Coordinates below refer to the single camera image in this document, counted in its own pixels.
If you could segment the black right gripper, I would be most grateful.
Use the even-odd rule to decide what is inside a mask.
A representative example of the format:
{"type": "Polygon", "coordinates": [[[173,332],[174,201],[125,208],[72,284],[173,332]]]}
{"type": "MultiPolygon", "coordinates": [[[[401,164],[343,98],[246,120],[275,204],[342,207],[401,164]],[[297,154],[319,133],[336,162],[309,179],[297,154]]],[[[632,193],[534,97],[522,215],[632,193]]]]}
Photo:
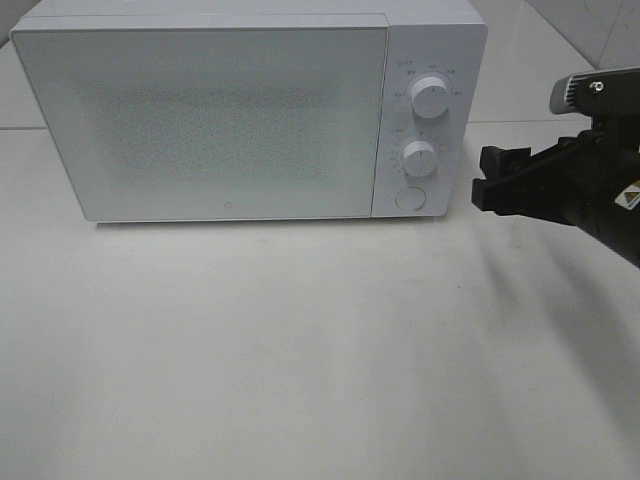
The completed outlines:
{"type": "Polygon", "coordinates": [[[486,179],[471,192],[479,210],[574,226],[639,265],[639,207],[617,199],[639,180],[637,117],[593,121],[536,154],[484,146],[479,166],[486,179]],[[530,166],[534,174],[513,175],[530,166]]]}

